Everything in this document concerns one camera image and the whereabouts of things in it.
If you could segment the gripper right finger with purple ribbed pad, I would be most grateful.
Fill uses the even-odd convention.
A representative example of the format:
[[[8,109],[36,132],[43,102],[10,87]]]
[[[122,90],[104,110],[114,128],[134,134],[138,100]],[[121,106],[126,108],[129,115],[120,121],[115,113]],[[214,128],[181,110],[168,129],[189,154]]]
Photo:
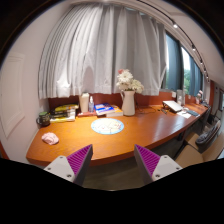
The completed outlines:
[[[134,146],[134,156],[145,185],[182,169],[168,155],[159,156],[140,145]]]

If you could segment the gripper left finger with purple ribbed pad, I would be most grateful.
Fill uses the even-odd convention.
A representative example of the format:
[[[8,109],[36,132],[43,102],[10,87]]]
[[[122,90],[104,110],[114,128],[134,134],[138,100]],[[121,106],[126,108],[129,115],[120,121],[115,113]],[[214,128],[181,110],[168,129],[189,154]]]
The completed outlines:
[[[81,186],[92,155],[93,146],[87,145],[69,156],[58,156],[44,170]]]

